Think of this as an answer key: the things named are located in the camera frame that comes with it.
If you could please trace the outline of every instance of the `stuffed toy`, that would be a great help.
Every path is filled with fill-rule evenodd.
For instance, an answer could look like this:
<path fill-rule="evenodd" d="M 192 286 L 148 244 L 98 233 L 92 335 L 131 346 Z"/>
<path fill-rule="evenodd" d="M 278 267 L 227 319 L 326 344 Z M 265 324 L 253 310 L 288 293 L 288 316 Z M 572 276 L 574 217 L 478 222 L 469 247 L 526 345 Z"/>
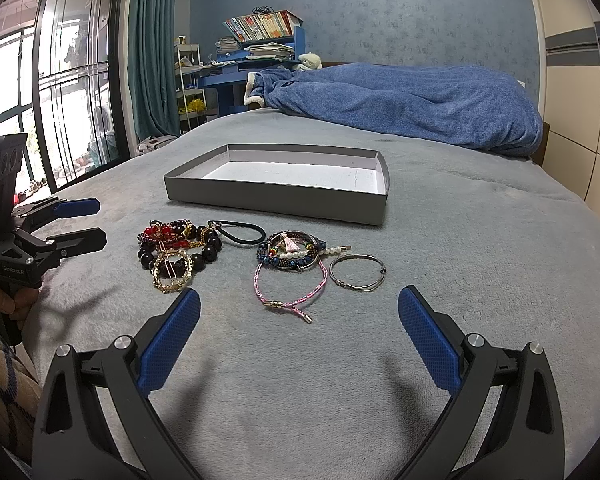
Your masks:
<path fill-rule="evenodd" d="M 294 65 L 291 70 L 316 70 L 322 68 L 322 60 L 320 56 L 313 52 L 307 52 L 306 54 L 300 54 L 298 59 L 300 63 Z"/>

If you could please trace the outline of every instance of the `gold bracelet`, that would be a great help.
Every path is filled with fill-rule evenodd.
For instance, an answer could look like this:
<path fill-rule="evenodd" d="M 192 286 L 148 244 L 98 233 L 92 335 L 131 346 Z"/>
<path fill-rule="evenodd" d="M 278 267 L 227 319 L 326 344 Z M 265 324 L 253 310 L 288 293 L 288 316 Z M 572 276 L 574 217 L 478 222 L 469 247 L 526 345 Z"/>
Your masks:
<path fill-rule="evenodd" d="M 173 277 L 171 278 L 171 283 L 163 283 L 160 280 L 160 264 L 163 262 L 168 262 L 168 258 L 170 256 L 180 256 L 184 258 L 185 265 L 187 269 L 185 270 L 184 275 L 181 278 L 178 278 L 173 272 L 173 267 L 169 270 L 171 265 L 167 265 L 167 270 L 169 270 L 170 274 L 173 272 Z M 167 249 L 166 251 L 158 252 L 158 256 L 155 259 L 154 263 L 154 287 L 160 290 L 163 294 L 167 292 L 179 292 L 181 291 L 193 275 L 193 266 L 191 263 L 191 259 L 187 255 L 187 253 L 180 249 Z"/>

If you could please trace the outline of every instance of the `metal screw cap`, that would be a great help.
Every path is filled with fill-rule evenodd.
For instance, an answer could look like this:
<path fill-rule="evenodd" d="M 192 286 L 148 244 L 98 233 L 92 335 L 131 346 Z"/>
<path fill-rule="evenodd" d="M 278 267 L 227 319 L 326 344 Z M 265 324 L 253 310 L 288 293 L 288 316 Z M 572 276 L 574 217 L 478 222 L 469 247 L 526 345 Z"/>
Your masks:
<path fill-rule="evenodd" d="M 541 354 L 544 352 L 542 345 L 536 341 L 529 343 L 529 350 L 531 350 L 534 354 Z"/>
<path fill-rule="evenodd" d="M 120 350 L 129 348 L 131 345 L 131 338 L 128 335 L 121 335 L 118 339 L 113 342 L 113 346 Z"/>
<path fill-rule="evenodd" d="M 71 351 L 71 347 L 69 345 L 60 345 L 58 350 L 56 350 L 56 355 L 58 357 L 64 357 Z"/>
<path fill-rule="evenodd" d="M 484 345 L 484 338 L 480 334 L 469 334 L 466 338 L 471 346 L 480 347 Z"/>

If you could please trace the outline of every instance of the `blue comforter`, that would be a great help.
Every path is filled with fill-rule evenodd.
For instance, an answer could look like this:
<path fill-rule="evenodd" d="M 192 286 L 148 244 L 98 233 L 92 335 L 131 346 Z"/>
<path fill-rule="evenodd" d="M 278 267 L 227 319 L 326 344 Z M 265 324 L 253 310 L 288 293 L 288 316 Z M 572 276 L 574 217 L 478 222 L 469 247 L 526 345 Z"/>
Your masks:
<path fill-rule="evenodd" d="M 530 155 L 542 119 L 510 75 L 479 66 L 352 63 L 250 74 L 245 102 L 382 134 Z"/>

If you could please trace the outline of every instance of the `gray cardboard box lid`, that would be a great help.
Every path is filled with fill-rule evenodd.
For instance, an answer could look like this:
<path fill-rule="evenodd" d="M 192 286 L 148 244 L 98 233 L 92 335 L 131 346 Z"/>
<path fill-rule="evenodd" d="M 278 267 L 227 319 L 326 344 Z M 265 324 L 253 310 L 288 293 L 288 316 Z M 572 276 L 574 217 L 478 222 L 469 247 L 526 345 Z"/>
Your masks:
<path fill-rule="evenodd" d="M 389 170 L 375 150 L 226 144 L 164 176 L 170 200 L 382 225 Z"/>

